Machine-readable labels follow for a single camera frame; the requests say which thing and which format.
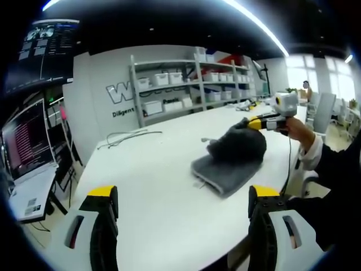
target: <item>black sleeve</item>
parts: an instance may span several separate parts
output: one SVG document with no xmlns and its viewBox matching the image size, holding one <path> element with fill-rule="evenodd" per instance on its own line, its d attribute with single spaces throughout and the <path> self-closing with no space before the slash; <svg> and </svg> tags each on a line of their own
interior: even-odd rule
<svg viewBox="0 0 361 271">
<path fill-rule="evenodd" d="M 320 162 L 315 168 L 319 175 L 318 183 L 333 189 L 341 180 L 346 182 L 356 181 L 354 176 L 360 170 L 360 148 L 361 132 L 358 133 L 356 139 L 344 151 L 333 151 L 324 144 Z"/>
</svg>

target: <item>person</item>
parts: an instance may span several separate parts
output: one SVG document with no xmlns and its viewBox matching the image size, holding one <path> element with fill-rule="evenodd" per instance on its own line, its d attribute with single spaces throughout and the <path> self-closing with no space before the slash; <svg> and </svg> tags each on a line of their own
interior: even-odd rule
<svg viewBox="0 0 361 271">
<path fill-rule="evenodd" d="M 361 191 L 361 132 L 346 150 L 336 152 L 299 119 L 288 118 L 285 130 L 301 143 L 303 168 L 315 171 L 318 183 L 331 190 L 324 198 L 290 199 L 287 207 L 296 210 L 315 229 L 316 241 L 324 251 L 335 245 L 348 262 L 355 256 L 351 259 L 354 262 L 359 251 L 355 247 L 361 241 L 357 194 Z"/>
<path fill-rule="evenodd" d="M 307 89 L 307 101 L 310 102 L 312 97 L 312 88 L 310 86 L 310 83 L 308 81 L 304 81 L 303 88 Z"/>
</svg>

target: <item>folded cloth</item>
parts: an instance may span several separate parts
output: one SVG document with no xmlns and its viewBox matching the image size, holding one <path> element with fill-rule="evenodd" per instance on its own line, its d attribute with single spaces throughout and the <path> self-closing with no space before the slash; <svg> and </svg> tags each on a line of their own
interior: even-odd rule
<svg viewBox="0 0 361 271">
<path fill-rule="evenodd" d="M 248 128 L 244 118 L 219 140 L 207 146 L 210 155 L 192 162 L 192 172 L 226 198 L 235 193 L 259 170 L 266 152 L 266 139 Z"/>
</svg>

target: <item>floor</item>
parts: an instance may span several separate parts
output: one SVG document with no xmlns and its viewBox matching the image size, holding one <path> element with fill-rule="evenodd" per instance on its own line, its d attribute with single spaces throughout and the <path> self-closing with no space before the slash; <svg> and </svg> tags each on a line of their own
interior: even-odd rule
<svg viewBox="0 0 361 271">
<path fill-rule="evenodd" d="M 340 129 L 335 125 L 331 124 L 327 130 L 326 144 L 333 150 L 339 151 L 348 147 L 350 142 L 346 140 L 345 136 L 340 136 Z M 72 195 L 76 190 L 77 181 L 73 182 Z M 286 193 L 295 196 L 300 196 L 302 186 L 302 174 L 295 174 L 287 187 Z M 328 190 L 325 187 L 319 186 L 312 183 L 309 186 L 310 195 L 314 196 L 325 196 Z M 68 199 L 62 201 L 63 206 L 68 209 Z M 47 216 L 45 221 L 42 221 L 42 225 L 49 230 L 52 230 L 56 224 L 64 217 L 64 215 L 55 207 L 55 211 L 51 216 Z M 35 247 L 43 250 L 51 240 L 51 233 L 46 231 L 40 231 L 42 225 L 39 222 L 32 224 L 23 225 L 24 231 L 28 236 L 29 240 L 34 244 Z M 247 270 L 248 265 L 242 265 L 237 271 Z"/>
</svg>

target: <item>ceiling light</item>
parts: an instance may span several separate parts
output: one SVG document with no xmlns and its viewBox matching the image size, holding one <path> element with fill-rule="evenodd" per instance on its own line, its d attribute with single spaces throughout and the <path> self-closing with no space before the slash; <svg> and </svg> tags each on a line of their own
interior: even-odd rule
<svg viewBox="0 0 361 271">
<path fill-rule="evenodd" d="M 43 11 L 47 10 L 49 7 L 51 7 L 52 5 L 55 5 L 56 3 L 58 3 L 60 0 L 50 0 L 45 6 L 43 6 Z"/>
<path fill-rule="evenodd" d="M 345 59 L 345 63 L 347 64 L 348 62 L 350 62 L 353 58 L 353 54 L 350 54 L 346 59 Z"/>
<path fill-rule="evenodd" d="M 256 16 L 254 16 L 251 12 L 249 12 L 245 7 L 237 3 L 235 0 L 223 0 L 230 6 L 237 9 L 240 13 L 244 14 L 248 17 L 252 22 L 258 25 L 272 40 L 273 42 L 278 46 L 278 48 L 282 51 L 282 53 L 285 56 L 289 56 L 288 52 L 286 51 L 285 47 L 281 44 L 281 42 L 276 38 L 276 36 L 268 29 L 268 27 L 265 26 L 263 22 L 259 20 Z"/>
</svg>

